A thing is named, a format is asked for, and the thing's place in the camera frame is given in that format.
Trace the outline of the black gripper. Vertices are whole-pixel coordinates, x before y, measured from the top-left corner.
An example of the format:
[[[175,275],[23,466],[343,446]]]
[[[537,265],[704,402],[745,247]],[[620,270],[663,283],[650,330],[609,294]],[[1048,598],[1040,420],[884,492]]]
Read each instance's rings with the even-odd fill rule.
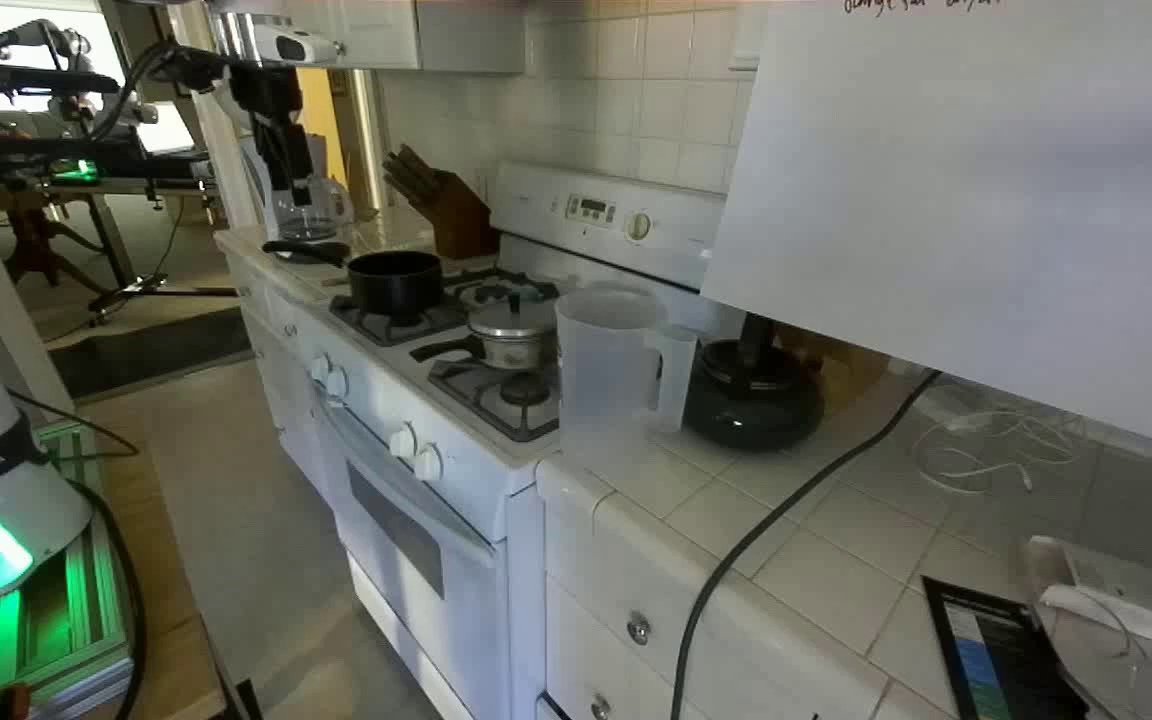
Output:
[[[256,150],[271,186],[306,186],[313,177],[310,135],[301,126],[301,82],[292,69],[238,63],[228,73],[234,101],[250,110]]]

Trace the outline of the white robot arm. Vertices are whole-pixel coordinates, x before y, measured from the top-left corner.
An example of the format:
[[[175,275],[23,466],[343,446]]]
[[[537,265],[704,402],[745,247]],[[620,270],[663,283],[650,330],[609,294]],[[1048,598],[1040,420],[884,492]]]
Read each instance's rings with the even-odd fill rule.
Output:
[[[251,126],[268,184],[306,198],[313,150],[301,122],[306,97],[295,73],[310,63],[337,63],[343,45],[295,27],[292,14],[277,13],[268,0],[222,0],[214,6],[214,33],[214,49],[161,41],[141,54],[141,69],[192,90],[223,82]]]

